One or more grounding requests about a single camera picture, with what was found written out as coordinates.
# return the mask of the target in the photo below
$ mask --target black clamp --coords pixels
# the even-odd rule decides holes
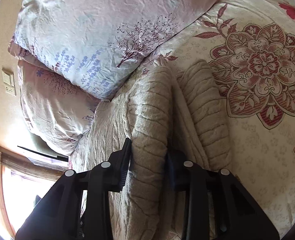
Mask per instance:
[[[279,240],[280,236],[250,193],[227,169],[207,171],[169,149],[168,173],[172,188],[185,191],[182,240],[209,239],[209,199],[212,194],[215,240]]]
[[[113,240],[108,192],[125,185],[131,157],[131,140],[91,171],[68,170],[36,205],[15,240]],[[83,191],[86,210],[81,217]]]

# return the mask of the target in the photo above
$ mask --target electrical outlet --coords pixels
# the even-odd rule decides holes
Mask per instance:
[[[6,93],[9,93],[13,96],[16,96],[15,87],[9,84],[4,83]]]

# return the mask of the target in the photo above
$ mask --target large mandala flower print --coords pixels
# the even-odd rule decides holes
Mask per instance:
[[[211,50],[209,63],[230,117],[257,114],[272,129],[295,116],[295,36],[249,24]]]

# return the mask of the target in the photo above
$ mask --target white screw cap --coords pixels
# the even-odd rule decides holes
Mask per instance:
[[[184,166],[191,168],[193,166],[193,162],[191,162],[191,161],[185,161],[184,162]]]
[[[67,176],[67,177],[71,177],[71,176],[73,176],[74,175],[74,171],[73,170],[67,170],[66,172],[65,172],[65,176]]]
[[[221,169],[221,174],[227,176],[230,174],[230,171],[228,169]]]
[[[108,167],[111,166],[111,164],[110,164],[109,162],[103,162],[103,163],[101,164],[101,166],[102,166],[102,168],[108,168]]]

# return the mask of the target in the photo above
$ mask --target wall switch plate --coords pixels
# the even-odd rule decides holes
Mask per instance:
[[[9,84],[4,83],[4,87],[5,87],[5,91],[6,93],[9,93],[13,96],[16,96],[16,91],[15,91],[15,87],[11,86]]]
[[[2,76],[3,76],[4,83],[14,86],[14,74],[13,73],[11,73],[5,69],[2,69]]]

